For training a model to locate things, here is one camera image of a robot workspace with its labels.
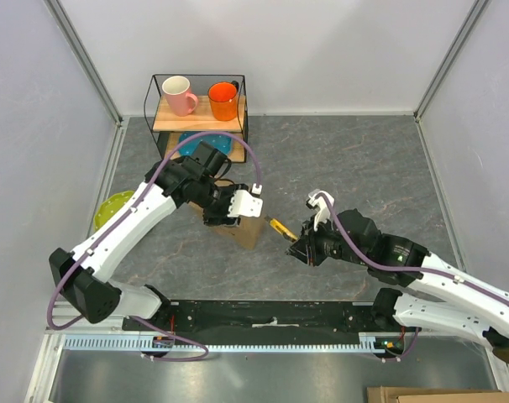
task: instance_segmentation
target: orange mug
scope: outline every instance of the orange mug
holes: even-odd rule
[[[238,116],[238,82],[218,82],[207,92],[213,117],[228,121]]]

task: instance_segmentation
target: blue plate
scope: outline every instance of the blue plate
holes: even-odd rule
[[[187,139],[188,137],[191,137],[193,134],[196,134],[198,132],[184,132],[180,134],[180,140],[183,141]],[[223,154],[228,155],[230,153],[230,150],[232,149],[232,139],[227,136],[223,136],[221,134],[212,134],[209,136],[204,136],[199,139],[196,139],[189,144],[184,145],[181,147],[178,152],[180,155],[191,155],[195,151],[195,148],[198,146],[198,144],[201,141],[205,141],[206,143],[212,145],[219,151],[221,151]]]

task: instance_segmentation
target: gray countertop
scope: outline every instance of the gray countertop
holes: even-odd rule
[[[311,216],[305,200],[319,188],[338,211],[357,207],[381,231],[454,262],[412,117],[249,117],[249,144],[263,170],[265,210],[292,231]],[[135,189],[157,160],[146,123],[131,118],[111,192]],[[228,177],[252,184],[254,167],[233,165]],[[372,301],[381,286],[357,265],[308,267],[286,256],[287,246],[268,227],[255,250],[242,249],[183,206],[140,241],[114,279],[186,299]]]

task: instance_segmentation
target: cable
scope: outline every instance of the cable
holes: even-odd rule
[[[130,318],[139,322],[141,325],[146,326],[148,329],[152,329],[154,332],[159,332],[174,341],[178,340],[180,342],[191,344],[192,346],[199,347],[204,350],[204,353],[202,353],[200,355],[196,355],[195,357],[185,357],[183,359],[172,359],[172,358],[167,358],[167,357],[154,357],[154,356],[151,356],[151,355],[148,355],[145,353],[141,353],[143,358],[145,358],[145,359],[149,359],[150,361],[164,361],[164,362],[169,362],[169,363],[174,363],[174,362],[189,363],[192,361],[200,361],[201,359],[205,359],[207,357],[207,355],[210,354],[210,350],[208,350],[208,348],[204,344],[200,344],[199,342],[196,342],[189,338],[183,338],[182,336],[178,336],[177,334],[172,334],[170,332],[167,332],[166,330],[159,329],[158,327],[154,326],[153,324],[146,321],[142,317],[130,317]]]
[[[405,343],[406,342],[406,339],[404,338],[405,336],[406,336],[406,327],[402,326],[401,331],[400,331],[400,337],[398,338],[398,340],[396,342],[398,343],[401,340],[404,340],[404,343]]]
[[[397,354],[397,353],[393,353],[389,348],[386,347],[386,352],[389,353],[390,355],[392,355],[393,357],[398,357],[400,358],[402,355],[401,354]]]
[[[338,215],[335,212],[335,209],[334,209],[333,205],[331,204],[331,202],[329,201],[328,197],[323,192],[320,192],[316,195],[317,199],[319,197],[321,197],[325,201],[326,205],[328,206],[329,212],[331,213],[331,218],[333,219],[333,222],[337,226],[338,231],[343,236],[346,243],[350,246],[350,248],[354,251],[354,253],[361,260],[363,260],[368,266],[370,266],[376,270],[381,270],[381,271],[412,271],[412,272],[419,272],[419,273],[431,273],[433,275],[440,275],[442,277],[450,279],[451,281],[454,279],[453,275],[451,275],[449,273],[445,273],[444,271],[441,271],[441,270],[430,269],[428,267],[385,266],[383,264],[376,263],[374,260],[369,259],[365,254],[363,254],[363,252],[360,251],[359,248],[357,248],[357,246],[355,246],[354,241],[352,241],[352,238],[349,237],[349,235],[346,232],[346,230],[344,229],[342,223],[338,219]],[[489,296],[491,299],[496,300],[496,301],[509,307],[509,300],[503,298],[502,296],[497,295],[494,292],[491,292],[490,290],[487,290],[486,288],[481,287],[480,285],[474,284],[468,280],[462,284],[469,287],[472,290],[475,290],[475,291],[485,295],[485,296]]]
[[[416,327],[415,328],[415,333],[413,335],[413,340],[412,340],[412,343],[410,344],[409,348],[406,349],[401,355],[399,355],[398,357],[395,357],[393,359],[391,358],[380,358],[378,357],[377,355],[375,355],[374,353],[374,357],[372,355],[369,355],[369,354],[361,354],[360,357],[364,358],[364,359],[374,359],[375,361],[381,361],[382,363],[386,363],[386,362],[390,362],[390,363],[400,363],[401,362],[401,359],[403,359],[404,357],[406,357],[416,346],[417,344],[417,339],[418,339],[418,336],[419,336],[419,332],[421,331],[420,327]]]
[[[419,327],[415,327],[415,333],[413,334],[413,339],[412,339],[412,343],[409,345],[409,348],[406,348],[406,339],[404,339],[404,348],[402,349],[402,354],[394,354],[392,351],[389,351],[387,348],[386,348],[386,351],[389,353],[389,354],[392,354],[395,356],[395,358],[393,359],[385,359],[385,361],[401,361],[404,357],[406,357],[414,348],[415,348],[415,345],[417,344],[417,339],[419,337],[419,330],[420,328]]]
[[[132,207],[137,207],[143,200],[144,200],[144,197],[148,194],[148,192],[150,191],[152,185],[154,185],[155,181],[157,180],[157,177],[158,175],[160,174],[160,172],[165,168],[165,165],[171,160],[171,157],[172,155],[174,155],[174,153],[176,151],[178,151],[181,147],[183,147],[184,145],[186,144],[189,144],[191,141],[194,141],[196,139],[199,139],[201,137],[205,137],[205,136],[208,136],[208,135],[214,135],[214,134],[220,134],[222,136],[225,136],[225,137],[229,137],[231,138],[232,140],[235,140],[237,142],[239,142],[241,145],[243,145],[245,147],[245,149],[247,150],[247,152],[249,153],[249,155],[251,156],[251,159],[253,160],[253,164],[254,164],[254,169],[256,170],[256,182],[255,184],[257,186],[262,186],[262,170],[260,169],[260,162],[258,161],[258,159],[256,158],[256,155],[255,155],[255,152],[249,147],[249,145],[247,143],[245,143],[242,139],[240,139],[239,137],[231,134],[231,133],[228,133],[228,132],[213,132],[213,131],[207,131],[207,132],[200,132],[200,133],[196,133],[196,134],[193,134],[192,136],[188,137],[187,139],[181,141],[180,143],[178,143],[176,145],[176,147],[174,147],[170,153],[160,162],[160,164],[158,165],[157,169],[155,170],[154,174],[152,175],[152,177],[150,178],[150,180],[148,181],[148,184],[146,185],[146,187],[143,189],[143,191],[141,192],[141,194],[139,195],[139,197],[137,198],[137,200],[134,201],[134,203],[132,204]],[[89,247],[89,249],[95,249],[112,231],[114,231],[130,214],[132,213],[132,210],[131,209],[128,209],[126,210],[122,216],[120,216],[120,218],[113,223],[113,225],[111,225],[111,227],[107,228],[103,233],[102,235],[100,235]],[[68,327],[70,327],[71,325],[73,325],[74,323],[80,321],[83,316],[80,315],[78,317],[76,317],[75,319],[72,319],[71,321],[69,321],[68,323],[65,323],[63,325],[56,325],[54,322],[53,322],[53,308],[55,307],[55,302],[56,302],[56,299],[59,297],[59,294],[60,292],[62,291],[62,289],[64,288],[64,286],[66,285],[66,282],[70,279],[71,275],[74,274],[74,272],[77,270],[78,267],[81,266],[81,264],[85,261],[85,259],[88,257],[88,253],[85,252],[67,271],[66,271],[66,274],[64,276],[62,276],[62,278],[60,279],[59,281],[59,284],[57,284],[56,288],[55,288],[55,291],[53,291],[53,295],[51,296],[51,299],[50,299],[50,302],[47,306],[47,314],[46,314],[46,320],[47,320],[47,324],[48,326],[53,329],[53,330],[64,330],[64,329],[67,329]],[[164,332],[160,329],[157,329],[156,330],[157,332]]]
[[[406,334],[402,338],[402,351],[406,351]]]

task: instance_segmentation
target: red wire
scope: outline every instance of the red wire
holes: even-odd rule
[[[396,342],[399,343],[404,338],[404,336],[406,336],[406,328],[402,326],[401,335]]]

